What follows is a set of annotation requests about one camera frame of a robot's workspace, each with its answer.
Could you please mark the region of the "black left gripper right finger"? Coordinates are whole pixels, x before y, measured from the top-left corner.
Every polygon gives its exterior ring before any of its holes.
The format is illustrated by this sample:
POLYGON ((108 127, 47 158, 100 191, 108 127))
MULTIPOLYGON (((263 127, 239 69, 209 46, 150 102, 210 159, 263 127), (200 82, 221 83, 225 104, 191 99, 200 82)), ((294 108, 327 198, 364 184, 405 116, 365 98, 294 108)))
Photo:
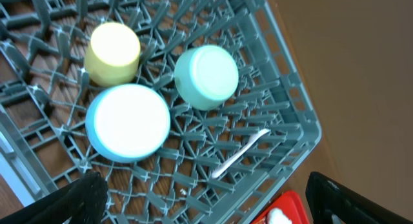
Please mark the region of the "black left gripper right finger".
POLYGON ((320 172, 310 173, 305 195, 314 223, 412 224, 320 172))

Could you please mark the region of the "yellow plastic cup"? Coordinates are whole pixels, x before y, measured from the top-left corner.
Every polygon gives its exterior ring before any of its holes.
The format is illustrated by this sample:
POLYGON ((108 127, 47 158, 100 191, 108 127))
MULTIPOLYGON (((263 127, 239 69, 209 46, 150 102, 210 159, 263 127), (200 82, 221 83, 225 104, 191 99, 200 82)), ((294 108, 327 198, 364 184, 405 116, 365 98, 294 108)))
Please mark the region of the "yellow plastic cup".
POLYGON ((84 68, 89 78, 102 87, 129 83, 137 73, 140 52, 139 39, 130 27, 103 23, 92 32, 84 68))

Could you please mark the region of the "white plastic fork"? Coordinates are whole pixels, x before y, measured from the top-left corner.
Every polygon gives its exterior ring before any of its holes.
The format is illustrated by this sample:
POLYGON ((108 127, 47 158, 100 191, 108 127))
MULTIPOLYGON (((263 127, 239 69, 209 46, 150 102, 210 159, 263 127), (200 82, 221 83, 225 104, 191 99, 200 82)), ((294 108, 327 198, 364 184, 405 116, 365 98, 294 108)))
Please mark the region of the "white plastic fork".
POLYGON ((243 146, 238 152, 224 161, 220 166, 218 166, 212 173, 211 178, 217 179, 220 175, 222 175, 232 164, 234 164, 259 138, 268 134, 270 129, 264 128, 260 130, 258 133, 253 134, 249 137, 248 142, 245 146, 243 146))

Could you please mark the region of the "white tissue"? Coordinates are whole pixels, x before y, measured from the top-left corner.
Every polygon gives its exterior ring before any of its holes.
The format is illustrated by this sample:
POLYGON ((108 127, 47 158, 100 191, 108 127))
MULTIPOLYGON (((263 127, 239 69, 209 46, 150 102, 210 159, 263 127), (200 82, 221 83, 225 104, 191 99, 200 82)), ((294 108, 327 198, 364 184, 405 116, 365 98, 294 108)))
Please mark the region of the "white tissue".
POLYGON ((267 224, 292 224, 292 221, 281 209, 274 208, 267 214, 267 224))

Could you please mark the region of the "light blue bowl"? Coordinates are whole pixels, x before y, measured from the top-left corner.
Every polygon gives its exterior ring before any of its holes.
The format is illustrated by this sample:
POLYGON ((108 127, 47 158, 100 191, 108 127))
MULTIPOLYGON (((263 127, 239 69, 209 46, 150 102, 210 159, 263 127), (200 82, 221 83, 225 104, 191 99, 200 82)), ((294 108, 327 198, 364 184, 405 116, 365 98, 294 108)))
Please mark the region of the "light blue bowl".
POLYGON ((102 91, 91 102, 85 118, 94 150, 120 163, 151 156, 167 139, 170 125, 166 101, 151 88, 136 84, 102 91))

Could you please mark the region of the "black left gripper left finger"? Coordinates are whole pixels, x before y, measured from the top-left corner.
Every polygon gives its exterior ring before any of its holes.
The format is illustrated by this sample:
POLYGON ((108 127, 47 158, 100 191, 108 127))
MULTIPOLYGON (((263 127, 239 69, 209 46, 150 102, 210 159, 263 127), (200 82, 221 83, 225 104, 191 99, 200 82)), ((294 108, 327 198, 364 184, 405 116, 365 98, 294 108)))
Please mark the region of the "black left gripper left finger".
POLYGON ((89 172, 65 187, 1 219, 1 224, 98 224, 108 199, 108 183, 89 172))

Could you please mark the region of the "light green bowl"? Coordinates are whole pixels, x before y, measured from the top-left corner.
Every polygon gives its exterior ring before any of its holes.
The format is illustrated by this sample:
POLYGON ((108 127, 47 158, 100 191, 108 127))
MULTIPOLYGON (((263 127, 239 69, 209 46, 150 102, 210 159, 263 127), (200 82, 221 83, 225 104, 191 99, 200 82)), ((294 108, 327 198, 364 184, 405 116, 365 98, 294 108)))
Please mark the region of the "light green bowl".
POLYGON ((236 91, 239 70, 224 48, 205 45, 183 52, 174 68, 179 95, 193 108, 212 110, 236 91))

